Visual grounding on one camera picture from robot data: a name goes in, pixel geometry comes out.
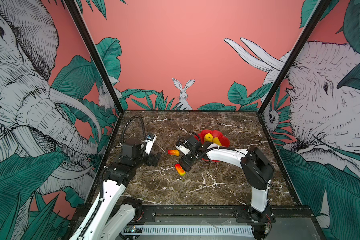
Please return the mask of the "red-yellow-green fake mango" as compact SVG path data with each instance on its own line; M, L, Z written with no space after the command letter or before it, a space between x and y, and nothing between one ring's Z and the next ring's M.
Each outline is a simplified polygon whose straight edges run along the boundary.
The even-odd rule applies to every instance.
M180 164L175 164L175 169L180 176L184 176L186 174L185 170Z

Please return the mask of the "small red-yellow fake mango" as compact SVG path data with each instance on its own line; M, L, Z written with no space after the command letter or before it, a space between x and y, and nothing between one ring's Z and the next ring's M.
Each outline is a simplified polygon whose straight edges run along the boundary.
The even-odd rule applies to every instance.
M179 157L180 156L180 151L179 150L168 150L168 154L171 155L171 156Z

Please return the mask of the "dark fake avocado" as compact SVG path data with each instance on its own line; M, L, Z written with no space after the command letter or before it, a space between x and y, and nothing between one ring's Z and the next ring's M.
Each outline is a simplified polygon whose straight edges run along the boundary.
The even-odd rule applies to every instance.
M185 172L189 172L191 170L191 167L192 167L192 162L186 160L186 159L183 159L181 158L179 160L179 164L181 165L182 169L185 171Z

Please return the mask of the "yellow fake banana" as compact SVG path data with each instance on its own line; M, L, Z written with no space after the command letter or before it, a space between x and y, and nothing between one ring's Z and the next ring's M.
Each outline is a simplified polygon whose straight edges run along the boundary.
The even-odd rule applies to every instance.
M219 139L218 137L214 137L214 138L213 138L213 143L214 143L214 144L217 144L217 145L219 145L219 146L222 145L222 143L220 142L220 139Z

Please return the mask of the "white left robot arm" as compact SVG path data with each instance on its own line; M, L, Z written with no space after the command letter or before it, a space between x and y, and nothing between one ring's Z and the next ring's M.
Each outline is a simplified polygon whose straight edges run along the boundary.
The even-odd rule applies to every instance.
M143 164L157 166L160 154L151 150L157 139L148 134L143 142L129 139L122 145L121 154L101 176L100 191L83 222L70 237L71 240L115 240L130 222L139 221L143 215L142 202L127 198L113 217L110 217L117 201L134 178L137 168Z

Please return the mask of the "yellow fake apple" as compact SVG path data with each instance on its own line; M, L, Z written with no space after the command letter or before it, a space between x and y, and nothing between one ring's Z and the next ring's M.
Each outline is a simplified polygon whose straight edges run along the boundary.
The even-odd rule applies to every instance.
M207 134L204 135L204 141L205 142L213 142L213 139L214 139L214 137L213 137L213 135L211 133L207 133Z

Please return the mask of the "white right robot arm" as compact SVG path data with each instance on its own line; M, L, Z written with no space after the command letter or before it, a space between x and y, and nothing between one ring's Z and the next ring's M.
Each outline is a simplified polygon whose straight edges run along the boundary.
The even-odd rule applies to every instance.
M273 222L268 192L275 168L259 148L235 149L213 142L202 143L199 137L187 135L185 138L178 137L176 149L183 154L179 165L184 172L189 172L192 165L200 160L224 162L242 169L251 186L249 219L254 223Z

